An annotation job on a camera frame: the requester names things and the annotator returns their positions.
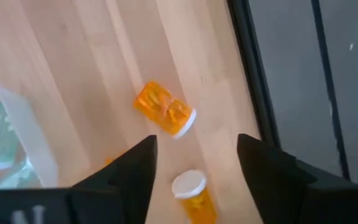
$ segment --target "orange pill bottle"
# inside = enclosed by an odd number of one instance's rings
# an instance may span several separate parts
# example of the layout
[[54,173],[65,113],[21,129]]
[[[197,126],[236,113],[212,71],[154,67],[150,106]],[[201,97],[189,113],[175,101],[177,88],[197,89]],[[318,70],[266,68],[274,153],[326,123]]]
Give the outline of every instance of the orange pill bottle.
[[176,99],[155,82],[146,84],[136,97],[134,106],[175,139],[190,129],[197,115],[194,108]]
[[192,224],[215,224],[215,208],[206,187],[206,176],[200,170],[188,170],[176,177],[172,192]]

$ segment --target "wooden floor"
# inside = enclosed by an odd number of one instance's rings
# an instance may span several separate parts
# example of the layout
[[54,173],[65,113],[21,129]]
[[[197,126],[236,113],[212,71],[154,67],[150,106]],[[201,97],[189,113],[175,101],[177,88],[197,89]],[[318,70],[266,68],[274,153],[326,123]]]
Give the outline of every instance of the wooden floor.
[[[149,80],[197,109],[181,139],[132,108]],[[261,223],[236,155],[238,133],[259,134],[224,0],[0,0],[0,86],[32,103],[61,185],[157,134],[147,223],[186,223],[170,185],[191,168],[220,223]]]

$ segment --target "wooden surface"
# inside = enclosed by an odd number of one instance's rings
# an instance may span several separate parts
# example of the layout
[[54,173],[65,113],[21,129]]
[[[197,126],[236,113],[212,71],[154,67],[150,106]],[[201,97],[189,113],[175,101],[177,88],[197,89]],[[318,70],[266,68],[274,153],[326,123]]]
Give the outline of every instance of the wooden surface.
[[[198,110],[181,139],[132,108],[149,80]],[[185,223],[170,185],[192,168],[220,223],[261,223],[236,154],[238,133],[259,134],[224,0],[0,0],[0,86],[32,103],[61,185],[157,134],[147,223]]]

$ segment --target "prescription bottle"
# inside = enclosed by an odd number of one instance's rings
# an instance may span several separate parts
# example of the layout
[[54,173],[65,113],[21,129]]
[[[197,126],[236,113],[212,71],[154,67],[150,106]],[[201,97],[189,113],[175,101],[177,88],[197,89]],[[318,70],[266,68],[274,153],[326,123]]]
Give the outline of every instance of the prescription bottle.
[[188,170],[175,178],[172,192],[192,224],[213,224],[216,212],[206,187],[206,176],[200,170]]
[[155,82],[146,84],[136,97],[134,106],[175,139],[190,129],[197,115],[194,108]]

